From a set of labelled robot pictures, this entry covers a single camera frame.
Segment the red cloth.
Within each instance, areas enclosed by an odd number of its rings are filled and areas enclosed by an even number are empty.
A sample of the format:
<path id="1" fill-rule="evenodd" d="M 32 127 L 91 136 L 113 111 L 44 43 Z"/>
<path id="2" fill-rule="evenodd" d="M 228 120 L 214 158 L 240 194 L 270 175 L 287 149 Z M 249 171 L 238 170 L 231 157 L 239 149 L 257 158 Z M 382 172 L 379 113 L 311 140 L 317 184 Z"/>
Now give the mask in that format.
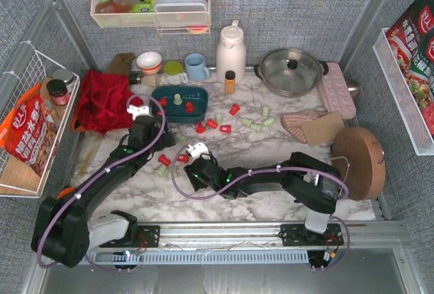
<path id="1" fill-rule="evenodd" d="M 127 101 L 131 96 L 127 76 L 89 70 L 81 84 L 73 117 L 78 118 L 86 131 L 102 135 L 130 128 L 133 120 L 127 112 Z"/>

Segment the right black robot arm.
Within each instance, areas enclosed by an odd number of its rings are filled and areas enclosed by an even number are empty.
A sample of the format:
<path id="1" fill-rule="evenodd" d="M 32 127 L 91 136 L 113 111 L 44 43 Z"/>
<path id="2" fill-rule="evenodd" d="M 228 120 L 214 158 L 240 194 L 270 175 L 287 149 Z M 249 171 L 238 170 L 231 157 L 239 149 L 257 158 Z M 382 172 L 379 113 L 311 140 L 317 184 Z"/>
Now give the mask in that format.
<path id="1" fill-rule="evenodd" d="M 345 193 L 337 168 L 302 152 L 262 169 L 223 169 L 212 155 L 201 154 L 184 171 L 194 191 L 210 188 L 229 200 L 259 192 L 286 192 L 308 209 L 304 226 L 317 234 L 326 232 L 338 198 Z"/>

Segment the teal storage basket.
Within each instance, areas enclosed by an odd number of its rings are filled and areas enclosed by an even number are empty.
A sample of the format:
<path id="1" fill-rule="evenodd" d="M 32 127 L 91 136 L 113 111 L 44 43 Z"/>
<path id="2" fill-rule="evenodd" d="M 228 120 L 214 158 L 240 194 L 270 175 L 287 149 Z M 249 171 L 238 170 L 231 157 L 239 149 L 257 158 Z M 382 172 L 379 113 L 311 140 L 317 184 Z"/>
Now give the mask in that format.
<path id="1" fill-rule="evenodd" d="M 169 123 L 201 123 L 208 110 L 208 92 L 201 87 L 161 86 L 151 97 L 159 101 Z"/>

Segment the brown cardboard sheet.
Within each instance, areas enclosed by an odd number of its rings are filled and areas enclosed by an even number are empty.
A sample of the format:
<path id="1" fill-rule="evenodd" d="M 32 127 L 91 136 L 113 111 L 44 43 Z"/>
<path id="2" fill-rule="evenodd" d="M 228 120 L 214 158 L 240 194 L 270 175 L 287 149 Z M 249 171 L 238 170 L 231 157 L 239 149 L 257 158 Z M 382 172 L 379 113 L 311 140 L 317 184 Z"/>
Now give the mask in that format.
<path id="1" fill-rule="evenodd" d="M 344 123 L 338 112 L 302 124 L 302 130 L 310 147 L 334 140 Z"/>

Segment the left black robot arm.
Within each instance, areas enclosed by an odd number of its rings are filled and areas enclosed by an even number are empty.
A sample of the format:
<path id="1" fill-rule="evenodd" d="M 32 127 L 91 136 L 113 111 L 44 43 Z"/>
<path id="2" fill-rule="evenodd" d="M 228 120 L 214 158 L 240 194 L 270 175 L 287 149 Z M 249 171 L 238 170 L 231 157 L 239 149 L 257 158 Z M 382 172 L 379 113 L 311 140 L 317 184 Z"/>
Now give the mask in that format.
<path id="1" fill-rule="evenodd" d="M 31 241 L 38 264 L 48 268 L 43 261 L 46 257 L 72 268 L 94 247 L 135 243 L 138 222 L 129 213 L 114 210 L 95 224 L 88 221 L 100 203 L 145 166 L 154 153 L 175 143 L 165 118 L 137 117 L 97 172 L 64 196 L 49 196 L 40 204 Z"/>

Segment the brown cloth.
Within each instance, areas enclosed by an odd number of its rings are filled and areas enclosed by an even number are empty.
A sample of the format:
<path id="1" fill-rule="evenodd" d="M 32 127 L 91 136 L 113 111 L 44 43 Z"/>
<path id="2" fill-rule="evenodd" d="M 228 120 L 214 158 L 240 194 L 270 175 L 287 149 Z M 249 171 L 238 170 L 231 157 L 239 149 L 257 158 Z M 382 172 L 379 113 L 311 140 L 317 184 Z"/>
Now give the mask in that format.
<path id="1" fill-rule="evenodd" d="M 105 70 L 105 73 L 110 75 L 128 76 L 131 72 L 132 62 L 135 58 L 136 56 L 133 53 L 117 54 Z"/>

